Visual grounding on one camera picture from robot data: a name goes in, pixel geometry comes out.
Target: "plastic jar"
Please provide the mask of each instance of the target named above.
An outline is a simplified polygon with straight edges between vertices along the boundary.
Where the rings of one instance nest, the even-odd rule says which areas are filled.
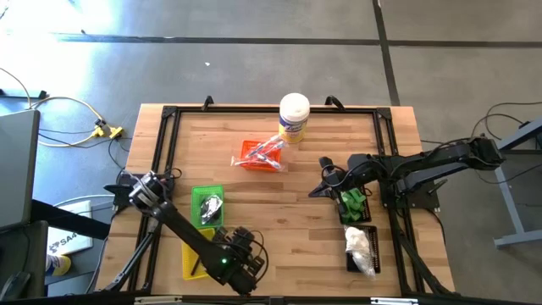
[[[311,104],[299,93],[290,93],[280,101],[279,133],[289,143],[297,143],[305,136]]]

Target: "yellow tray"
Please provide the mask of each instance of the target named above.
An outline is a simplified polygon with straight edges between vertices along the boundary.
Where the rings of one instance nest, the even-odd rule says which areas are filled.
[[[199,229],[198,231],[200,231],[200,233],[202,233],[209,241],[213,239],[213,228]],[[197,266],[196,273],[191,275],[192,269],[194,269],[194,265],[196,264],[199,255],[197,255],[194,250],[192,250],[192,248],[184,242],[182,243],[181,249],[183,256],[183,279],[195,280],[208,277],[209,274],[207,274],[207,271],[205,271],[205,268],[203,268],[203,265],[201,264]]]

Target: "black clamp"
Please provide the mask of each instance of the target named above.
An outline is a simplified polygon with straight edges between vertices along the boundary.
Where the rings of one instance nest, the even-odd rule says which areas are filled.
[[[334,96],[326,97],[324,105],[331,106],[332,104],[335,105],[340,111],[346,110],[345,106],[343,106],[343,104],[339,101],[337,97],[334,97]]]
[[[205,99],[205,102],[203,103],[202,111],[207,111],[207,108],[209,108],[210,104],[214,104],[213,97],[207,96],[207,98]]]

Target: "gray floor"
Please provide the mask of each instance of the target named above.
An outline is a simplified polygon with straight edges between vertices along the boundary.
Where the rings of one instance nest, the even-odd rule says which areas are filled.
[[[0,20],[0,31],[12,34],[0,36],[0,58],[9,58],[2,66],[28,87],[89,102],[128,136],[141,103],[200,103],[206,95],[217,103],[277,103],[288,92],[302,92],[314,103],[333,94],[345,104],[390,105],[380,47],[74,43],[43,35],[84,29],[88,34],[132,36],[378,39],[369,0],[71,2],[73,6],[60,0],[12,1]],[[539,1],[380,2],[390,39],[541,40]],[[29,5],[40,13],[29,11]],[[414,107],[421,137],[436,141],[469,136],[496,103],[538,101],[540,54],[539,48],[390,49],[401,105]],[[0,83],[17,85],[4,75]],[[4,100],[0,114],[24,107],[23,100]],[[528,120],[540,116],[541,108],[504,107],[499,112]],[[70,102],[51,102],[42,110],[46,128],[87,130],[94,120]],[[506,136],[517,125],[492,118],[491,127]],[[125,153],[117,147],[113,152],[125,162]],[[35,198],[59,202],[104,193],[102,186],[113,182],[117,172],[106,145],[86,150],[40,147]],[[532,179],[540,174],[535,171]],[[541,302],[542,242],[500,251],[493,246],[494,237],[513,229],[498,187],[469,171],[450,177],[439,195],[457,291]],[[529,227],[542,229],[542,208],[522,209]],[[53,291],[82,292],[87,281],[58,283]]]

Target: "white plastic bag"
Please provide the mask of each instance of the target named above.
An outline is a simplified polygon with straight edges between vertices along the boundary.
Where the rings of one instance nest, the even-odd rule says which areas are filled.
[[[271,165],[274,169],[282,170],[284,169],[284,165],[269,157],[269,154],[286,146],[286,142],[280,138],[280,135],[272,136],[267,141],[259,143],[253,149],[246,152],[243,158],[231,157],[230,165]]]
[[[352,255],[357,268],[366,276],[376,275],[373,266],[373,249],[368,238],[368,233],[356,227],[345,225],[346,252]]]

